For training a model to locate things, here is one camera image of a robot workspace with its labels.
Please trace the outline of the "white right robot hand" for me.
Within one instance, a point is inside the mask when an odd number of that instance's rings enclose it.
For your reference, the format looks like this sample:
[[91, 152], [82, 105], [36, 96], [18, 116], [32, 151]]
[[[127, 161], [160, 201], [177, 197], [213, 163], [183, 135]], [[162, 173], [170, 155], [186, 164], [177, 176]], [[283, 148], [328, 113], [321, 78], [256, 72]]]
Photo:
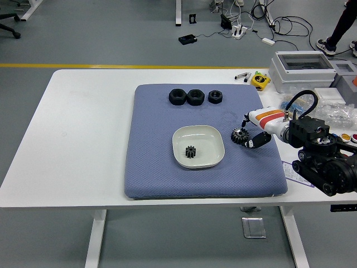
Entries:
[[272, 135], [276, 135], [282, 142], [288, 143], [289, 123], [288, 112], [274, 107], [267, 107], [250, 111], [244, 115], [242, 127], [251, 122], [262, 129], [262, 132], [250, 138], [242, 145], [256, 149], [267, 144]]

